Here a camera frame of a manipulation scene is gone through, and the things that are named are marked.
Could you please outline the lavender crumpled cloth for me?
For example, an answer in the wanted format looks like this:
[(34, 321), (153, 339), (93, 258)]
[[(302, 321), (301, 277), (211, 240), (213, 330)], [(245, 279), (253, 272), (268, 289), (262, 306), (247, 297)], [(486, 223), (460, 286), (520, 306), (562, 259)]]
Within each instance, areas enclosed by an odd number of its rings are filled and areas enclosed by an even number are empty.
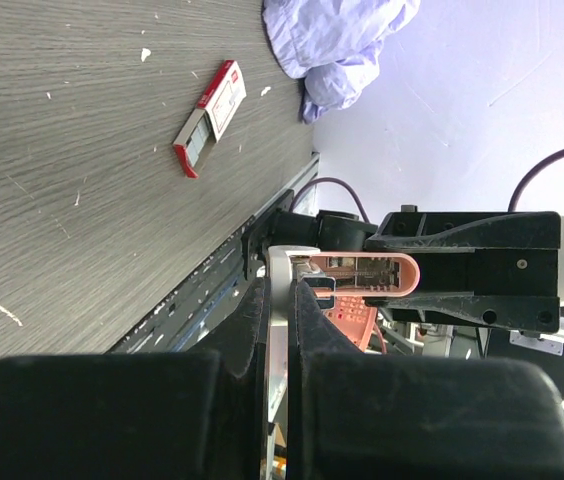
[(315, 123), (352, 106), (380, 73), (387, 37), (420, 10), (410, 0), (269, 0), (262, 19), (283, 72), (304, 86), (300, 115)]

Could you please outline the pink stapler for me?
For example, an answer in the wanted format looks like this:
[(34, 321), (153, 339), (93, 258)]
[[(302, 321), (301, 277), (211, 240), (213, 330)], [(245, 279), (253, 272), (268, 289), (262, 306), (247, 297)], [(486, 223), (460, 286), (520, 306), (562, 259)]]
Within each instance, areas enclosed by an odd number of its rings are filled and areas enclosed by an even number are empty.
[(400, 298), (411, 294), (421, 278), (415, 259), (402, 253), (322, 251), (306, 246), (272, 246), (267, 276), (275, 293), (292, 283), (306, 283), (316, 297)]

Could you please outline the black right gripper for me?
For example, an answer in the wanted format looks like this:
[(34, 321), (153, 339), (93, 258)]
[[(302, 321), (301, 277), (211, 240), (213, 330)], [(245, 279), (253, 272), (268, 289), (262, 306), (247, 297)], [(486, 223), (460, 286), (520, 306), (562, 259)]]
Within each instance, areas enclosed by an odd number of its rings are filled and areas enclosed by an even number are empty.
[(552, 212), (394, 212), (364, 249), (420, 267), (411, 294), (380, 304), (396, 321), (554, 333), (560, 237)]

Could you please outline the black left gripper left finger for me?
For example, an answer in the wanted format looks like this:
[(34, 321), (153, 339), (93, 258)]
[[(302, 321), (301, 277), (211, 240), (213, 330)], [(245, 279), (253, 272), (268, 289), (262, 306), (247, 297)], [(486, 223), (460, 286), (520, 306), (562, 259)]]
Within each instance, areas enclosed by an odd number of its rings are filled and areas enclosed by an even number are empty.
[(268, 283), (179, 353), (0, 359), (0, 479), (256, 479)]

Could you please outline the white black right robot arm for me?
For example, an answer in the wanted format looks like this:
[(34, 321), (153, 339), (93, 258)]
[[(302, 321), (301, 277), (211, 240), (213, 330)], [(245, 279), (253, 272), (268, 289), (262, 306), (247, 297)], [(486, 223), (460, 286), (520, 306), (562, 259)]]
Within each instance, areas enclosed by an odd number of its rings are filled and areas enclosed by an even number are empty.
[(421, 272), (401, 299), (367, 298), (398, 322), (554, 333), (561, 219), (552, 212), (393, 212), (373, 225), (340, 212), (284, 212), (275, 245), (402, 253)]

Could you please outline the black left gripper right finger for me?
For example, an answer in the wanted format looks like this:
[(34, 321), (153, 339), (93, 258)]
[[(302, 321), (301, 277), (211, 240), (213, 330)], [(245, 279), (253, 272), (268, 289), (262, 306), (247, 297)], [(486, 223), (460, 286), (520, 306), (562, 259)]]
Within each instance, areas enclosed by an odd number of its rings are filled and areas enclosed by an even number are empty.
[(361, 352), (293, 283), (291, 479), (564, 479), (550, 378), (508, 359)]

